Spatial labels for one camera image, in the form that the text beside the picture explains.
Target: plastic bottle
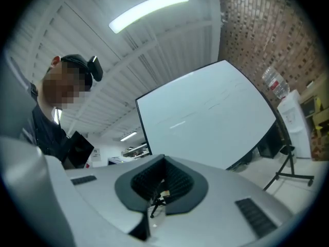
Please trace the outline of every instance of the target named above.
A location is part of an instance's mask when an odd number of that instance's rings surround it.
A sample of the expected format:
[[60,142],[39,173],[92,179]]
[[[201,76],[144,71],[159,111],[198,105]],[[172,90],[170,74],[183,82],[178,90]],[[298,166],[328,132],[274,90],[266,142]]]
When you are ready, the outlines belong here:
[[283,99],[289,94],[289,84],[275,68],[267,68],[262,76],[262,79],[279,99]]

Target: ceiling light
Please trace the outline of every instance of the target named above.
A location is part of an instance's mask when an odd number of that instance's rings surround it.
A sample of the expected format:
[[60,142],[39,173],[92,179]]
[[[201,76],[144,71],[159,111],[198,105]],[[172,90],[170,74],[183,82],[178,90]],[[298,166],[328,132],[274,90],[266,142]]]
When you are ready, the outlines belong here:
[[61,109],[55,109],[55,116],[54,116],[54,121],[59,125],[59,120],[61,119],[62,115],[62,110]]
[[124,137],[124,138],[121,139],[120,141],[123,142],[123,141],[127,140],[128,138],[134,136],[135,134],[137,134],[137,132],[133,132],[133,133],[131,133],[130,135],[127,135],[126,137]]
[[152,13],[166,6],[187,1],[188,0],[147,0],[119,15],[108,26],[113,30],[115,34],[117,34],[131,23],[149,13]]

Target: person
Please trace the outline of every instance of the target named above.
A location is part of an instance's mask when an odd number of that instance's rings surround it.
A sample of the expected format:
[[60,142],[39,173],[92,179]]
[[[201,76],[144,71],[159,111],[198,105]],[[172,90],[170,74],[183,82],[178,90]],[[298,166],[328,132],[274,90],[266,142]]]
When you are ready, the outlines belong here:
[[97,57],[86,62],[80,55],[56,56],[44,78],[30,84],[28,92],[36,106],[23,127],[20,138],[38,146],[45,155],[61,159],[61,147],[68,139],[53,118],[55,109],[65,109],[81,92],[90,91],[93,78],[100,81],[103,71]]

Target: black vent grille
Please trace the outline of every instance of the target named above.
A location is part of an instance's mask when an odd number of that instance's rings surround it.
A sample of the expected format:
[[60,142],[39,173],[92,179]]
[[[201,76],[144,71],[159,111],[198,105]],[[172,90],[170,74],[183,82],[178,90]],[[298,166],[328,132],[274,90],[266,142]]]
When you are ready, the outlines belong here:
[[167,203],[174,202],[186,195],[194,183],[190,175],[162,159],[135,175],[132,178],[131,186],[136,193],[149,201],[160,193],[158,188],[163,179],[165,190],[170,192],[170,196],[166,199]]
[[277,228],[252,199],[243,199],[235,203],[259,238]]
[[87,175],[85,177],[82,178],[77,178],[77,179],[71,179],[73,185],[80,185],[80,184],[84,184],[93,180],[96,180],[97,178],[94,175]]

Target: brick wall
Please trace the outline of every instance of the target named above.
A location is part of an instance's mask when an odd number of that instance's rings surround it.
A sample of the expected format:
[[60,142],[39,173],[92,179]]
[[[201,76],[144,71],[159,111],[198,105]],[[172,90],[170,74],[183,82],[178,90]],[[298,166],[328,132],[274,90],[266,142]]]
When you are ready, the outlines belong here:
[[270,65],[299,93],[328,71],[319,39],[295,0],[220,1],[227,23],[222,27],[219,60],[236,66],[275,108],[279,100],[261,78]]

